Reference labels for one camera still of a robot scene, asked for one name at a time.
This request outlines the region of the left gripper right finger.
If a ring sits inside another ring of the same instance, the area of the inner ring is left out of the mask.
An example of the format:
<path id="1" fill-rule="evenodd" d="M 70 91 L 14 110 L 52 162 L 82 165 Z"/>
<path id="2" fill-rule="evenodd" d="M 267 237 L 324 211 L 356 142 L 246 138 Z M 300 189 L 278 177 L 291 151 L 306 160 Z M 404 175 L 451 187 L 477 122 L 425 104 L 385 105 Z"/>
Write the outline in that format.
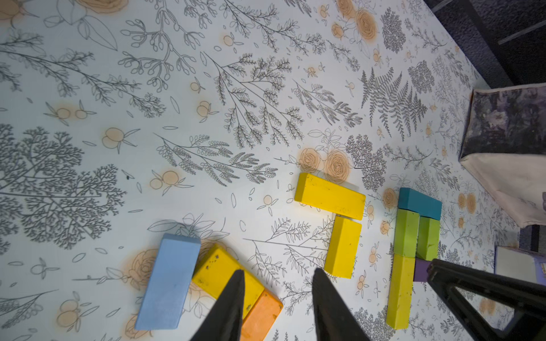
<path id="1" fill-rule="evenodd" d="M 317 340 L 370 340 L 323 269 L 314 271 L 312 297 Z"/>

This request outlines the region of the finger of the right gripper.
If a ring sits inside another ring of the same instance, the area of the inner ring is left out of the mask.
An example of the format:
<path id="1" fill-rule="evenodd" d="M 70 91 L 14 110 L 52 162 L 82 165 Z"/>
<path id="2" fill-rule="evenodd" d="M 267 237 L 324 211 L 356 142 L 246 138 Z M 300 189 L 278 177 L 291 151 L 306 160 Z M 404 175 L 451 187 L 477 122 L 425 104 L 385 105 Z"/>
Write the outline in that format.
<path id="1" fill-rule="evenodd" d="M 544 340 L 545 287 L 434 259 L 427 282 L 475 340 Z M 509 324 L 492 328 L 461 290 L 479 294 L 514 309 Z"/>

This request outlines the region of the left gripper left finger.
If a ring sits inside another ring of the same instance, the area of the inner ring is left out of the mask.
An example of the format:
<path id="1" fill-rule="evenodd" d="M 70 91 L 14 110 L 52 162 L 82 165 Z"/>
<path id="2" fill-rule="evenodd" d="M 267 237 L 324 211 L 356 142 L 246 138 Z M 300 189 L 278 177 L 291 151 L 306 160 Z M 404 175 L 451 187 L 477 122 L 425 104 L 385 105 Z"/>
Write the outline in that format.
<path id="1" fill-rule="evenodd" d="M 243 326 L 244 297 L 244 271 L 237 270 L 231 276 L 206 319 L 191 338 L 191 341 L 239 341 Z"/>

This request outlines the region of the purple block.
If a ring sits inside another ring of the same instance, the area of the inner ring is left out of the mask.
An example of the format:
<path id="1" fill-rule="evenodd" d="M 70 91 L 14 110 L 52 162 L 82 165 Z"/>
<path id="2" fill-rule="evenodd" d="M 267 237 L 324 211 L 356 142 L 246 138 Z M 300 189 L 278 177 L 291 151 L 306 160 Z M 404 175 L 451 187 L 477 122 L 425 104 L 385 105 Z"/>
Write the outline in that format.
<path id="1" fill-rule="evenodd" d="M 431 261 L 423 260 L 420 258 L 415 258 L 415 272 L 413 276 L 414 282 L 427 282 L 428 277 L 428 268 L 431 264 Z"/>

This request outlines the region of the lime green block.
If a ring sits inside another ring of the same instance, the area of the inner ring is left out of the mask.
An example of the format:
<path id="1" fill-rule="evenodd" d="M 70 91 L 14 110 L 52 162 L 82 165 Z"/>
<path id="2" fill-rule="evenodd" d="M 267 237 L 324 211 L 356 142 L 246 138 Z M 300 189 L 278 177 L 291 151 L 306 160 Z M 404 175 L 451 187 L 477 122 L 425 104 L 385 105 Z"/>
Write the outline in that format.
<path id="1" fill-rule="evenodd" d="M 420 215 L 409 210 L 398 209 L 394 253 L 403 257 L 415 258 L 417 250 Z"/>
<path id="2" fill-rule="evenodd" d="M 432 261 L 438 256 L 440 221 L 429 217 L 419 219 L 419 232 L 416 255 L 418 258 Z"/>

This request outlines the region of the long yellow block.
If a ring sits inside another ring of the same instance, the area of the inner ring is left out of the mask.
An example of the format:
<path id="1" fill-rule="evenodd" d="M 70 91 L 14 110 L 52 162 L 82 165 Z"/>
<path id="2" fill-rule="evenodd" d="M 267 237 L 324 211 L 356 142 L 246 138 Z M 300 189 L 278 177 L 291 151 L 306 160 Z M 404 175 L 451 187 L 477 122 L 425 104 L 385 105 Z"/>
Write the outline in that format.
<path id="1" fill-rule="evenodd" d="M 386 323 L 395 330 L 408 328 L 415 258 L 394 255 Z"/>
<path id="2" fill-rule="evenodd" d="M 294 200 L 354 220 L 362 220 L 364 194 L 312 175 L 300 173 Z"/>

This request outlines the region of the small yellow block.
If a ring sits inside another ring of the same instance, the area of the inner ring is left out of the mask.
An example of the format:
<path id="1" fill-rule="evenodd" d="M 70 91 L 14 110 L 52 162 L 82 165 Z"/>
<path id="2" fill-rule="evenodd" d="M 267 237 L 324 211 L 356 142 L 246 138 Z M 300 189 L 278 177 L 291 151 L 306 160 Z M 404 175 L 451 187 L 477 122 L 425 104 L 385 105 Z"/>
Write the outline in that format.
<path id="1" fill-rule="evenodd" d="M 359 245 L 362 225 L 336 216 L 324 270 L 332 276 L 351 278 Z"/>
<path id="2" fill-rule="evenodd" d="M 263 293 L 264 286 L 219 244 L 214 244 L 198 262 L 192 282 L 213 298 L 218 299 L 237 270 L 243 270 L 245 275 L 243 318 L 246 318 Z"/>

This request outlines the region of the light blue block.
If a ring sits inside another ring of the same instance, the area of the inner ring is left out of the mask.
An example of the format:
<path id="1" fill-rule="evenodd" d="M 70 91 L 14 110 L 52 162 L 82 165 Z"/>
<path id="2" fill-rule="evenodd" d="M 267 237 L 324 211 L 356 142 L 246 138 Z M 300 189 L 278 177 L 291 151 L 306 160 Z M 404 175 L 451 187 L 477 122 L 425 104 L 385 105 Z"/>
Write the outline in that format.
<path id="1" fill-rule="evenodd" d="M 163 236 L 136 319 L 136 330 L 178 328 L 200 249 L 199 238 Z"/>

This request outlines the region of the teal block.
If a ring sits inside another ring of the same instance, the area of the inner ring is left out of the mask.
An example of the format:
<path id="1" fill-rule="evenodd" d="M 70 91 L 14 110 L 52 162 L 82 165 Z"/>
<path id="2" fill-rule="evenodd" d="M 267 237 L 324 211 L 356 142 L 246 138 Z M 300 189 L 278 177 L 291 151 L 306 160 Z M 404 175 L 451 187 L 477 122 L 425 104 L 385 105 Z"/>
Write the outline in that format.
<path id="1" fill-rule="evenodd" d="M 422 217 L 441 219 L 442 202 L 411 188 L 400 189 L 398 207 L 418 213 Z"/>

